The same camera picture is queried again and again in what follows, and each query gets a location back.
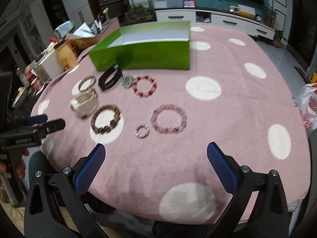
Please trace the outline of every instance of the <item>potted plant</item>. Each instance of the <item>potted plant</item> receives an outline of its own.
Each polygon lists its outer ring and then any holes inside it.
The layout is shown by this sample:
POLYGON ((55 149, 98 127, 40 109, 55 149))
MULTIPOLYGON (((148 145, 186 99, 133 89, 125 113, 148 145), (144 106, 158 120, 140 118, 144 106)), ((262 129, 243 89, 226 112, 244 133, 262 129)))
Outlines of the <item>potted plant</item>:
POLYGON ((274 36, 274 39, 273 39, 273 46, 275 47, 280 47, 281 45, 281 40, 283 38, 283 31, 282 30, 275 30, 275 36, 274 36))
POLYGON ((133 5, 126 13, 129 24, 148 22, 153 19, 153 9, 151 6, 145 7, 142 4, 133 5))
POLYGON ((274 19, 276 18, 276 10, 265 3, 263 5, 264 24, 270 28, 274 27, 274 19))

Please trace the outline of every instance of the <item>green plant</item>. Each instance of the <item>green plant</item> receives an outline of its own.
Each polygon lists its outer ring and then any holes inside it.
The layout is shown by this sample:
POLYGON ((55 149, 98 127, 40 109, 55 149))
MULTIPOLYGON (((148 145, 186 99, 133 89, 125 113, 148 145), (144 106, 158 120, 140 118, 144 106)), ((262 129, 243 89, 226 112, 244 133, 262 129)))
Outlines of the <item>green plant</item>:
POLYGON ((279 41, 281 41, 282 38, 283 38, 283 31, 276 29, 274 39, 278 39, 279 41))
POLYGON ((272 19, 276 18, 276 10, 267 3, 263 5, 263 13, 272 19))
POLYGON ((131 24, 141 23, 147 21, 146 15, 151 14, 152 7, 145 7, 142 4, 133 5, 126 13, 126 20, 131 24))

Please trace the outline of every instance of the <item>brown beaded bracelet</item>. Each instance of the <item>brown beaded bracelet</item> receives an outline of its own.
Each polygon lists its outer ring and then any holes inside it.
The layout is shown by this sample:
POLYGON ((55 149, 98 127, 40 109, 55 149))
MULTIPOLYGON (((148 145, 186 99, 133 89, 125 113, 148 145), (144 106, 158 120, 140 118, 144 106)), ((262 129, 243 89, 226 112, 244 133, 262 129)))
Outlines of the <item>brown beaded bracelet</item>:
POLYGON ((94 133, 104 134, 105 132, 110 132, 112 129, 114 129, 118 125, 119 120, 120 120, 120 110, 116 105, 103 105, 94 113, 93 118, 91 119, 91 127, 94 133), (110 121, 109 125, 97 128, 95 126, 97 116, 104 110, 114 111, 115 112, 114 118, 110 121))

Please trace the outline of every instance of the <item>polka dot tablecloth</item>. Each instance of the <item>polka dot tablecloth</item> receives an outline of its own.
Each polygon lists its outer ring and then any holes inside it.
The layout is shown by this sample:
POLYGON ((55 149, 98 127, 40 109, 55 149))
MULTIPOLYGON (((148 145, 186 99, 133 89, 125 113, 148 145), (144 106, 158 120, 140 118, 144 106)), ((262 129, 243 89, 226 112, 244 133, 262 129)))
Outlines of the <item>polka dot tablecloth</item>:
MULTIPOLYGON (((290 208, 306 195, 310 154, 300 113, 274 64, 246 34, 192 25, 190 71, 123 71, 155 79, 157 89, 148 98, 136 96, 121 84, 106 92, 96 85, 99 105, 116 104, 121 120, 110 133, 95 134, 91 116, 78 119, 69 102, 78 95, 84 77, 98 79, 101 74, 89 56, 84 57, 48 85, 32 112, 66 121, 65 129, 48 135, 42 145, 57 170, 73 166, 97 143, 104 144, 106 159, 89 189, 100 200, 154 220, 215 223, 232 195, 225 192, 207 159, 207 145, 212 141, 253 171, 278 170, 290 208), (159 134, 154 130, 150 119, 161 104, 185 110, 188 118, 183 132, 159 134), (144 139, 134 133, 140 124, 150 127, 144 139)), ((148 91, 151 84, 140 81, 138 88, 148 91)), ((112 117, 112 112, 102 112, 96 126, 109 124, 112 117)), ((171 110, 157 119, 164 127, 176 127, 180 122, 180 116, 171 110)), ((254 193, 242 221, 248 219, 255 199, 254 193)))

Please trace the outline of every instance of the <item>white plastic bag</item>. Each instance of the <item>white plastic bag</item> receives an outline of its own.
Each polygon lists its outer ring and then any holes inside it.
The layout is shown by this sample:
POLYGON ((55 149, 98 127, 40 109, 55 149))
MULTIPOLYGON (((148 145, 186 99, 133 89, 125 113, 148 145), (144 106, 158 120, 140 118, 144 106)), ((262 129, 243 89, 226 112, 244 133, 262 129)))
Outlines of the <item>white plastic bag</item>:
POLYGON ((317 84, 306 84, 295 98, 309 137, 317 129, 317 84))

